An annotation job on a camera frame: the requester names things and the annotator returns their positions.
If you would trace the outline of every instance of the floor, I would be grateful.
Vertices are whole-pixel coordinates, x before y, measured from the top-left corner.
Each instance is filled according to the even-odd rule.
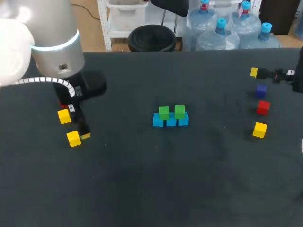
[[[71,3],[85,6],[94,17],[99,18],[97,0],[71,0]],[[73,12],[77,18],[83,50],[85,52],[105,52],[100,21],[94,19],[89,12],[82,7],[73,6]],[[293,29],[294,26],[288,35],[280,35],[278,38],[283,47],[301,48],[303,42],[294,36]],[[127,39],[113,39],[112,49],[113,51],[129,51]]]

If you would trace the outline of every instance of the water bottle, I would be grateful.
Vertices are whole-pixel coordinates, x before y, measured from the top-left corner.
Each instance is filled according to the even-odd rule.
[[[240,38],[235,32],[225,29],[226,19],[217,21],[217,28],[201,34],[197,40],[196,50],[234,50],[239,48]]]
[[[201,0],[201,7],[194,9],[187,17],[187,24],[184,28],[183,48],[184,51],[194,51],[199,35],[204,31],[214,29],[217,21],[217,14],[208,8],[209,0]]]
[[[299,17],[298,24],[297,24],[297,27],[295,28],[294,33],[299,39],[303,40],[303,11],[301,12],[301,15]]]
[[[241,41],[240,49],[282,47],[280,41],[270,33],[271,28],[270,23],[263,23],[259,36]]]
[[[242,2],[243,13],[239,17],[238,12],[232,13],[232,29],[241,40],[258,36],[261,30],[261,21],[258,16],[250,13],[250,2]]]

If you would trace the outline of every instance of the black chair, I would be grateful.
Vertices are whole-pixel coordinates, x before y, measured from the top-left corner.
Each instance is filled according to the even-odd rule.
[[[186,17],[188,0],[151,0],[152,4],[164,9],[161,25],[144,25],[136,28],[128,36],[128,47],[131,52],[171,52],[176,47],[177,16]],[[176,14],[174,31],[164,27],[166,11]]]

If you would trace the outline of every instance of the small screw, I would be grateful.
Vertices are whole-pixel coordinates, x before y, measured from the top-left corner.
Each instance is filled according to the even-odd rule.
[[[59,65],[59,69],[60,69],[61,71],[66,71],[66,70],[68,69],[67,64],[60,64],[60,65]]]

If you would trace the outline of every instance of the dark gray tablecloth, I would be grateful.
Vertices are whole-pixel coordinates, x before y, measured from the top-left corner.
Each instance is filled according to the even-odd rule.
[[[1,227],[303,226],[303,94],[250,77],[295,69],[299,50],[85,57],[108,90],[84,103],[92,136],[79,147],[51,84],[0,90]],[[255,113],[258,82],[268,116]],[[162,105],[186,105],[190,125],[154,128]]]

